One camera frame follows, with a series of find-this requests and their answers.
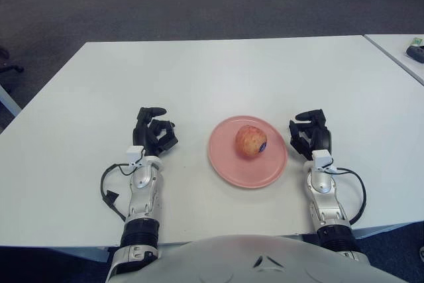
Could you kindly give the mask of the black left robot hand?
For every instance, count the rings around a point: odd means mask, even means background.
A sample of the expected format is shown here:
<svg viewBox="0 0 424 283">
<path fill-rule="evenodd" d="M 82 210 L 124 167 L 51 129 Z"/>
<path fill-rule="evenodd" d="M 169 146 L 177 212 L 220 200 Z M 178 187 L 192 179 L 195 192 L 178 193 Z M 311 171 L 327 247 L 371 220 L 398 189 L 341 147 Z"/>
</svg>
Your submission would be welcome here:
<svg viewBox="0 0 424 283">
<path fill-rule="evenodd" d="M 156 119 L 166 113 L 166 109 L 161 107 L 141 107 L 138 112 L 132 142 L 134 146 L 144 147 L 145 156 L 159 157 L 178 143 L 174 132 L 175 124 Z"/>
</svg>

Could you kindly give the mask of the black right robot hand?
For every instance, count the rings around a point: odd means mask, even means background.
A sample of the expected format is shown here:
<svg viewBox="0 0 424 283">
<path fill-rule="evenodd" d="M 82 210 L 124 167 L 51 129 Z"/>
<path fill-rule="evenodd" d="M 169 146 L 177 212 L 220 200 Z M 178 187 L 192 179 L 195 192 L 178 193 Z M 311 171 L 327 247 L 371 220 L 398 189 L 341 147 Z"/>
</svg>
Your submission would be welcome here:
<svg viewBox="0 0 424 283">
<path fill-rule="evenodd" d="M 332 152 L 331 132 L 322 109 L 297 114 L 295 120 L 289 123 L 290 144 L 300 155 L 311 161 L 314 150 Z"/>
</svg>

